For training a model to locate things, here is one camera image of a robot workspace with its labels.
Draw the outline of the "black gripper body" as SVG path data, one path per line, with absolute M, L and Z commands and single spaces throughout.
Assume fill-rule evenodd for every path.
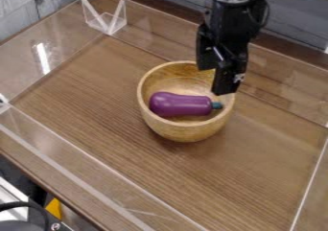
M 250 42 L 267 25 L 268 17 L 267 0 L 251 0 L 244 4 L 213 1 L 213 8 L 203 23 L 211 30 L 215 50 L 224 60 L 247 59 Z

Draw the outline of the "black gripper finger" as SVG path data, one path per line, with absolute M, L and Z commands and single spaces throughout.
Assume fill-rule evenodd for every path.
M 211 30 L 207 24 L 203 23 L 197 28 L 196 35 L 196 63 L 201 71 L 219 68 L 224 61 L 215 48 L 216 42 Z
M 235 93 L 246 78 L 248 62 L 246 60 L 215 61 L 212 67 L 216 69 L 212 92 L 217 96 Z

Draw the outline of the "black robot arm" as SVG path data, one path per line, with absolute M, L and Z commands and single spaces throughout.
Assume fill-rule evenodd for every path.
M 212 0 L 196 35 L 196 63 L 201 71 L 215 70 L 212 92 L 235 93 L 244 81 L 250 43 L 270 18 L 267 0 Z

